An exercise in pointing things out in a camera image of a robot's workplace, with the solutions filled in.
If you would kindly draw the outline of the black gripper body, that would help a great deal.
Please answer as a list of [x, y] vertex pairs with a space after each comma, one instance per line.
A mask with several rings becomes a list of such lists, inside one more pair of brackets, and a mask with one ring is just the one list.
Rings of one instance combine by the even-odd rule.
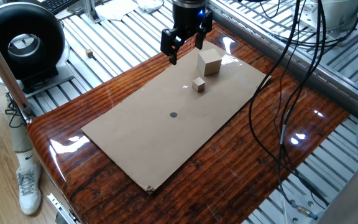
[[206, 11], [207, 0], [173, 0], [173, 28], [180, 39], [195, 35]]

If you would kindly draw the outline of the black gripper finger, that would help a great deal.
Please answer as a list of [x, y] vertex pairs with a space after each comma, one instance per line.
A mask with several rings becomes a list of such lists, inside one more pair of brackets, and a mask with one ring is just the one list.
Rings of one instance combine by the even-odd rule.
[[160, 50], [162, 53], [168, 56], [168, 60], [172, 65], [177, 64], [177, 52], [183, 45], [183, 41], [181, 39], [177, 40], [177, 37], [177, 28], [162, 30]]
[[208, 32], [211, 32], [213, 26], [213, 13], [208, 11], [201, 25], [196, 31], [195, 47], [199, 50], [203, 48], [203, 41]]

